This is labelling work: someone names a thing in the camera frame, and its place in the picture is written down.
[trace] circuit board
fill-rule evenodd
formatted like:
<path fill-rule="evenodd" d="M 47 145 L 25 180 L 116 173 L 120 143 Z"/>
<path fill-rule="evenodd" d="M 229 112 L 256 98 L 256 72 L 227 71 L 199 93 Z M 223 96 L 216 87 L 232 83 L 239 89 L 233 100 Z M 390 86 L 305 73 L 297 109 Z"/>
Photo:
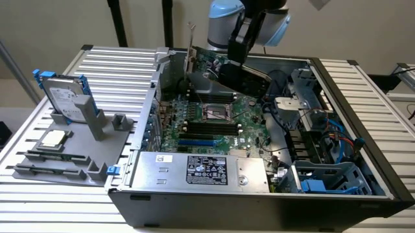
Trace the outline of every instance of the circuit board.
<path fill-rule="evenodd" d="M 203 77 L 217 81 L 219 69 L 223 64 L 229 62 L 225 55 L 193 46 L 195 70 L 203 73 Z"/>
<path fill-rule="evenodd" d="M 255 98 L 236 95 L 229 104 L 189 102 L 179 95 L 171 102 L 163 102 L 163 152 L 187 152 L 197 154 L 233 154 L 244 157 L 268 157 L 260 149 L 259 142 L 268 137 L 261 107 Z M 212 107 L 212 114 L 205 110 Z M 220 123 L 221 126 L 237 126 L 237 135 L 208 135 L 212 146 L 179 145 L 181 134 L 185 134 L 185 123 Z"/>

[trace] gray parts tray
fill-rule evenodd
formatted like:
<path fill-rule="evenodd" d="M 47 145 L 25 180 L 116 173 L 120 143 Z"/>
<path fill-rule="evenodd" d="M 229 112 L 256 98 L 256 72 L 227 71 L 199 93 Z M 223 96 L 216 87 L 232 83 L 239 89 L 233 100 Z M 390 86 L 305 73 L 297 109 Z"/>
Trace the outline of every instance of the gray parts tray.
<path fill-rule="evenodd" d="M 124 148 L 129 130 L 115 130 L 111 118 L 103 127 L 104 137 L 96 141 L 88 125 L 52 123 L 32 150 L 24 155 L 24 161 L 15 166 L 16 179 L 104 186 L 107 167 L 112 166 Z M 39 147 L 47 133 L 52 130 L 71 132 L 65 138 L 63 150 L 43 150 Z"/>

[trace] sticker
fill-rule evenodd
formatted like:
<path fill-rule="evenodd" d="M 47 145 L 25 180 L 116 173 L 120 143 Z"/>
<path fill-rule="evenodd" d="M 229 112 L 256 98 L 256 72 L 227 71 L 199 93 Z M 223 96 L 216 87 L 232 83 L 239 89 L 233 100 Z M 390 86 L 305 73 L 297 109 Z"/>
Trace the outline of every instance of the sticker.
<path fill-rule="evenodd" d="M 75 106 L 76 94 L 64 88 L 51 87 L 49 91 L 53 96 L 56 107 L 60 109 L 63 115 L 72 121 L 85 121 L 80 109 Z"/>
<path fill-rule="evenodd" d="M 157 163 L 171 163 L 173 161 L 173 156 L 168 154 L 157 154 L 156 162 Z"/>
<path fill-rule="evenodd" d="M 227 158 L 188 156 L 185 181 L 189 184 L 228 185 Z"/>

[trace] blue cable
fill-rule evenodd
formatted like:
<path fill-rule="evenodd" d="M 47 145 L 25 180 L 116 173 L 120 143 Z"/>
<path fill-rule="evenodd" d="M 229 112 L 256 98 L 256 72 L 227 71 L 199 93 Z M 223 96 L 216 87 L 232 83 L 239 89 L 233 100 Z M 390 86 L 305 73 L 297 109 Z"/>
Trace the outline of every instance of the blue cable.
<path fill-rule="evenodd" d="M 336 121 L 328 119 L 328 123 L 332 124 L 333 126 L 336 126 L 336 127 L 339 128 L 340 132 L 344 131 L 343 126 L 341 126 Z M 341 161 L 341 159 L 343 159 L 343 153 L 344 153 L 344 145 L 343 145 L 343 143 L 344 143 L 344 142 L 340 141 L 339 157 L 337 157 L 337 159 L 336 159 L 335 164 L 340 163 L 340 161 Z"/>

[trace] blue latch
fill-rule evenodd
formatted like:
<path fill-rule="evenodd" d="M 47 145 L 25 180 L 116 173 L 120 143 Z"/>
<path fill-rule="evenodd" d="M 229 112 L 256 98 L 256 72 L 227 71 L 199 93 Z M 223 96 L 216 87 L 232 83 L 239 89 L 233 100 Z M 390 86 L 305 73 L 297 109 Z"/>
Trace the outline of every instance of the blue latch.
<path fill-rule="evenodd" d="M 304 193 L 327 193 L 327 194 L 355 194 L 357 187 L 349 187 L 345 190 L 325 190 L 321 180 L 304 180 L 300 182 L 300 187 Z"/>
<path fill-rule="evenodd" d="M 44 72 L 41 72 L 40 76 L 52 78 L 52 77 L 56 76 L 56 72 L 53 72 L 53 71 L 44 71 Z"/>
<path fill-rule="evenodd" d="M 300 182 L 304 193 L 325 193 L 325 187 L 321 180 L 304 180 Z"/>
<path fill-rule="evenodd" d="M 116 176 L 119 175 L 120 167 L 119 166 L 109 166 L 107 169 L 107 175 L 108 176 Z"/>

